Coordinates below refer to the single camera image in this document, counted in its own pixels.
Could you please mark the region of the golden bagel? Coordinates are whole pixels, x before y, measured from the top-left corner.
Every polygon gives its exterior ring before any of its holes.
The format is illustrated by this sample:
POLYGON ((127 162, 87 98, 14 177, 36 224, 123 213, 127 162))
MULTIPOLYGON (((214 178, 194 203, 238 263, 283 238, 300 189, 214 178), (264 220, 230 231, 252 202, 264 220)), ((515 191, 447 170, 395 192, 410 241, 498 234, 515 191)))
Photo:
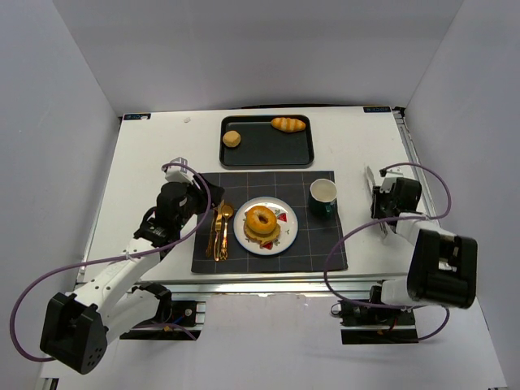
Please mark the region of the golden bagel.
POLYGON ((277 225, 275 213, 266 206, 254 206, 245 213, 246 226, 257 234, 272 233, 277 225))

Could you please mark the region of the brown bread slice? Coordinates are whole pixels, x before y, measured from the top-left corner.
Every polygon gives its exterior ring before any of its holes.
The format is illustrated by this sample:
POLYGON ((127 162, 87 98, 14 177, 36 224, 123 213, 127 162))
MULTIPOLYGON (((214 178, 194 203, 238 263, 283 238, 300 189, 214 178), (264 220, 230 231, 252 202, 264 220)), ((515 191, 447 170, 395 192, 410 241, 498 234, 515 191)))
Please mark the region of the brown bread slice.
POLYGON ((257 233, 253 231, 247 224, 244 225, 245 235, 253 241, 258 242, 260 245, 275 241, 280 235, 281 227, 279 224, 275 226, 275 229, 270 233, 257 233))

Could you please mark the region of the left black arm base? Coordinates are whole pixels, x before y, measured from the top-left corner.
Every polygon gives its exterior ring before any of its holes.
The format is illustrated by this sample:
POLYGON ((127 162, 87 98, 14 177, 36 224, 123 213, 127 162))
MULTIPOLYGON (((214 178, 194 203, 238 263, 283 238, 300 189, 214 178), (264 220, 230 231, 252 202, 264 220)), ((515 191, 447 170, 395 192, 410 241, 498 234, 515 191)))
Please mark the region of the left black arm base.
POLYGON ((124 333, 120 339, 195 341, 202 333, 205 314, 204 301, 172 301, 170 314, 165 319, 144 321, 124 333))

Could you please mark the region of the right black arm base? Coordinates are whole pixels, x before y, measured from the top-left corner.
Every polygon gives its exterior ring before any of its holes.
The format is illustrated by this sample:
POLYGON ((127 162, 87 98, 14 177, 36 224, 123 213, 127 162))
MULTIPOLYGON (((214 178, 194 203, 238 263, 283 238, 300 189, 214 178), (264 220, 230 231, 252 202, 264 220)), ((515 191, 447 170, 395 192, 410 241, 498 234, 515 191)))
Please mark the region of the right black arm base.
POLYGON ((331 316, 340 320, 343 345, 417 344, 415 317, 411 311, 380 310, 338 301, 331 316))

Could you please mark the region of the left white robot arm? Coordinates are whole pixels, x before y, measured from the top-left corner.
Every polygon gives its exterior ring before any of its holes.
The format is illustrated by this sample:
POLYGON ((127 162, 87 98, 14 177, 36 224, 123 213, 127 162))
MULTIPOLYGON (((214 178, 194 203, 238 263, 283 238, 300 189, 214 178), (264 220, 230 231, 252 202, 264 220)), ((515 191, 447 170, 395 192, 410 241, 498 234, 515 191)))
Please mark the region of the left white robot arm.
POLYGON ((171 313, 171 292, 161 284, 139 279, 156 267, 180 239, 194 216, 215 208, 224 189, 195 177, 167 182, 156 205, 148 209, 123 258, 73 292, 50 300, 41 335, 41 351, 74 371, 91 372, 108 345, 137 324, 164 322, 171 313))

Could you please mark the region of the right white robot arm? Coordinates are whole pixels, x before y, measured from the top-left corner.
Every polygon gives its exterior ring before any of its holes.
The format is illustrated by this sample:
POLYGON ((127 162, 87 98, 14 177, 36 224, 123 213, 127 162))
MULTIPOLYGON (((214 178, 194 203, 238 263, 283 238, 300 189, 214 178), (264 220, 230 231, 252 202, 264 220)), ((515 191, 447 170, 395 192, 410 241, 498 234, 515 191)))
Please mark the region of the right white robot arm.
POLYGON ((405 278, 384 280, 370 290, 370 303, 386 306, 440 305, 468 309, 476 296, 478 244, 444 230, 417 212, 422 185, 385 178, 372 189, 371 217, 414 247, 405 278))

